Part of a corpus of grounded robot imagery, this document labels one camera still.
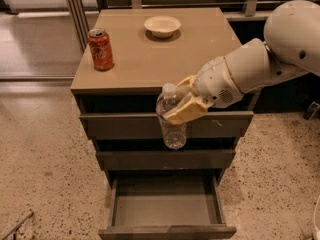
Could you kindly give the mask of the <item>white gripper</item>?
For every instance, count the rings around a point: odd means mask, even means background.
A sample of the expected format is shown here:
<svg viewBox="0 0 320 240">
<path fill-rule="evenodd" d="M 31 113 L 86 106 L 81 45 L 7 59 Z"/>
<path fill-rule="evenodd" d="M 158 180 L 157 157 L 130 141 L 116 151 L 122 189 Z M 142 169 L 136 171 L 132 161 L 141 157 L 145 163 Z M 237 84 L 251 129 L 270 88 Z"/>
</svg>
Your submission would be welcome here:
<svg viewBox="0 0 320 240">
<path fill-rule="evenodd" d="M 239 102 L 244 94 L 237 88 L 223 56 L 206 63 L 197 75 L 189 75 L 177 86 L 189 86 L 201 97 L 185 97 L 163 117 L 173 125 L 193 121 L 204 116 L 210 105 L 226 108 Z"/>
</svg>

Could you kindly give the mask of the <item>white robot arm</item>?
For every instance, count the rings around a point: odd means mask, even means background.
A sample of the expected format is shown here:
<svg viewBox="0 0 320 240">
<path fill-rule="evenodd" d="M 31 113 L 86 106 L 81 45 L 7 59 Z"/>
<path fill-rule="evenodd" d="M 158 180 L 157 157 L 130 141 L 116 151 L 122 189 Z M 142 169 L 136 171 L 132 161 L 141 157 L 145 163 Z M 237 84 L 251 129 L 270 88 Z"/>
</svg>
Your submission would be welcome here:
<svg viewBox="0 0 320 240">
<path fill-rule="evenodd" d="M 320 6 L 293 0 L 277 7 L 264 25 L 264 38 L 204 64 L 178 84 L 178 105 L 164 114 L 172 124 L 226 108 L 246 93 L 307 73 L 320 75 Z"/>
</svg>

